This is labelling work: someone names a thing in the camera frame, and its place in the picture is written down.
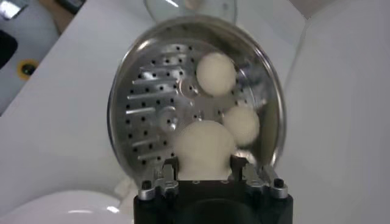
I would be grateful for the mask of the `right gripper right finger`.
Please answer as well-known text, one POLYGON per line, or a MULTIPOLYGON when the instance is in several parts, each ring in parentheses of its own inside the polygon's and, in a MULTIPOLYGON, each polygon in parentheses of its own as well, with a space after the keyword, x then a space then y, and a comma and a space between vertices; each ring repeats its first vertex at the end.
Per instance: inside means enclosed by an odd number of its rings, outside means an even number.
POLYGON ((246 158, 232 155, 230 169, 230 180, 244 181, 250 194, 254 192, 265 194, 267 192, 272 198, 278 200, 288 198, 288 187, 272 166, 257 167, 248 162, 246 158))

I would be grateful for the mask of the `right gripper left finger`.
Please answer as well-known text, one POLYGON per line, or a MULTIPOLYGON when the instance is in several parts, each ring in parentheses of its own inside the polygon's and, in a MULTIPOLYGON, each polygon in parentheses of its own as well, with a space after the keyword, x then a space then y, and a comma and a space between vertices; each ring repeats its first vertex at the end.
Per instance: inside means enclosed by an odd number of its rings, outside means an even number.
POLYGON ((167 197, 169 194, 177 195, 179 192, 178 171, 179 160, 177 157, 147 166, 145 173, 140 179, 139 200, 153 200, 158 192, 164 197, 167 197))

